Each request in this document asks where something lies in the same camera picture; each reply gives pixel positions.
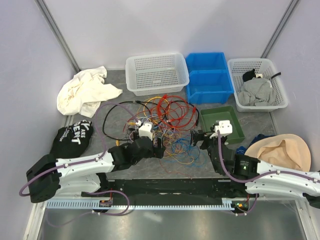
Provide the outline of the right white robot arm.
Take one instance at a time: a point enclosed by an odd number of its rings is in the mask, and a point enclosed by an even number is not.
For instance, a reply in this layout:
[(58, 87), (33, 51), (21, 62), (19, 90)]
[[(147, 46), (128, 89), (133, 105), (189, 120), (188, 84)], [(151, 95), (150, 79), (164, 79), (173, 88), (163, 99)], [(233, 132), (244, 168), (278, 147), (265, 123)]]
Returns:
[(267, 163), (255, 157), (236, 154), (225, 145), (233, 131), (215, 126), (209, 132), (190, 131), (190, 143), (202, 142), (216, 173), (232, 181), (229, 191), (235, 197), (245, 192), (251, 195), (272, 195), (303, 199), (311, 207), (320, 207), (320, 174)]

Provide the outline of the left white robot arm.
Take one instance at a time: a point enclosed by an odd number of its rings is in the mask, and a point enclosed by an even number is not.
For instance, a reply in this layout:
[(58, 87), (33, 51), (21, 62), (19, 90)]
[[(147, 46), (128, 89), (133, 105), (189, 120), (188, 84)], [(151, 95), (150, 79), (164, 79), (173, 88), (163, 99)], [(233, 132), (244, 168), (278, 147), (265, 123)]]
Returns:
[(119, 146), (104, 148), (103, 152), (84, 157), (56, 158), (46, 154), (27, 172), (27, 183), (20, 189), (21, 197), (28, 196), (32, 203), (45, 202), (56, 195), (85, 192), (106, 196), (110, 191), (106, 174), (129, 169), (142, 159), (164, 156), (161, 138), (157, 144), (147, 136), (150, 129), (139, 128), (138, 138)]

